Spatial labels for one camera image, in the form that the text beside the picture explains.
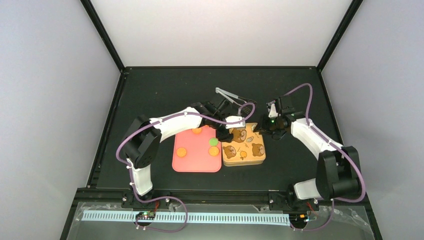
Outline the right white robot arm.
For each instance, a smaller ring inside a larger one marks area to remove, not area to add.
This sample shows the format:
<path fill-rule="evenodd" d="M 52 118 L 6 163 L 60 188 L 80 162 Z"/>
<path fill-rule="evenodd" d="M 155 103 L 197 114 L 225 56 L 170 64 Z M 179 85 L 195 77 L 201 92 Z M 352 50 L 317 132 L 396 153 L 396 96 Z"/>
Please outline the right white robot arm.
<path fill-rule="evenodd" d="M 303 143 L 317 159 L 315 178 L 289 185 L 285 204 L 299 209 L 305 200 L 337 199 L 356 203 L 364 199 L 365 181 L 357 165 L 358 151 L 332 140 L 304 112 L 297 112 L 288 96 L 267 103 L 254 131 L 280 139 L 290 134 Z"/>

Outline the pink plastic tray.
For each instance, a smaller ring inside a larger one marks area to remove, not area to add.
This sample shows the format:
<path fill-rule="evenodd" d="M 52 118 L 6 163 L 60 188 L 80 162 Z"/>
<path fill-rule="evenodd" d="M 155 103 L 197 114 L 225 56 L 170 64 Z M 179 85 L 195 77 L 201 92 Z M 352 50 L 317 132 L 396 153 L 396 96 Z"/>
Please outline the pink plastic tray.
<path fill-rule="evenodd" d="M 215 173 L 222 167 L 222 145 L 218 156 L 209 155 L 210 138 L 216 138 L 216 130 L 203 126 L 188 129 L 175 135 L 172 168 L 181 173 Z"/>

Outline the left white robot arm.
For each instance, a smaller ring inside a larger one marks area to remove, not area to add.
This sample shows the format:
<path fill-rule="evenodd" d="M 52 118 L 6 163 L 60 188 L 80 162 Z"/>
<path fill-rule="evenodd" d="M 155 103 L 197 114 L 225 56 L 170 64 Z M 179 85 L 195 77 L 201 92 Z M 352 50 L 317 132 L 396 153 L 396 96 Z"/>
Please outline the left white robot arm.
<path fill-rule="evenodd" d="M 230 143 L 234 135 L 227 128 L 226 116 L 210 102 L 196 102 L 176 113 L 158 117 L 137 117 L 127 136 L 119 144 L 115 157 L 124 163 L 130 173 L 130 185 L 139 196 L 153 188 L 151 164 L 159 144 L 186 130 L 208 126 L 215 130 L 220 142 Z"/>

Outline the gold cookie tin box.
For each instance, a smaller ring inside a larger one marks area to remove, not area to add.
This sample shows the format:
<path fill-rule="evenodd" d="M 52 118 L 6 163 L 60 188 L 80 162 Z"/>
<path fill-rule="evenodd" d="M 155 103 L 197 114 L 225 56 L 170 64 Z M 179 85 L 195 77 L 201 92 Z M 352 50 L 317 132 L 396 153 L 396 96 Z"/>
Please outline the gold cookie tin box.
<path fill-rule="evenodd" d="M 233 158 L 226 158 L 223 159 L 223 164 L 226 167 L 240 167 L 240 166 L 252 166 L 252 165 L 260 165 L 264 162 L 265 158 L 260 159 L 253 159 L 253 158 L 244 158 L 241 159 L 240 157 L 236 156 Z"/>

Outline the clear plastic tin lid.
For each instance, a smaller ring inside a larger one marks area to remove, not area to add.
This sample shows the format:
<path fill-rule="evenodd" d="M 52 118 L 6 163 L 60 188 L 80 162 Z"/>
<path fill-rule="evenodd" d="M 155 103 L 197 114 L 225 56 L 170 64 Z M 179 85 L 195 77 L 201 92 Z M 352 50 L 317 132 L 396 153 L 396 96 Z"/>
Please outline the clear plastic tin lid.
<path fill-rule="evenodd" d="M 245 128 L 231 128 L 230 133 L 234 135 L 232 142 L 222 142 L 222 158 L 231 159 L 239 157 L 251 159 L 266 159 L 266 150 L 263 136 L 253 132 L 256 122 L 247 123 Z"/>

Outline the green round cookie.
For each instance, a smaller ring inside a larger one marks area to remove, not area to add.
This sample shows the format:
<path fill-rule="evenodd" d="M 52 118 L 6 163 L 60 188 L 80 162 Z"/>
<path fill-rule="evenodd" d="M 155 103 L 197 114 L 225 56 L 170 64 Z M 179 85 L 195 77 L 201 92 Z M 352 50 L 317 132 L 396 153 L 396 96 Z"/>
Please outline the green round cookie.
<path fill-rule="evenodd" d="M 212 137 L 209 139 L 208 143 L 211 147 L 215 147 L 219 144 L 219 140 L 215 137 Z"/>

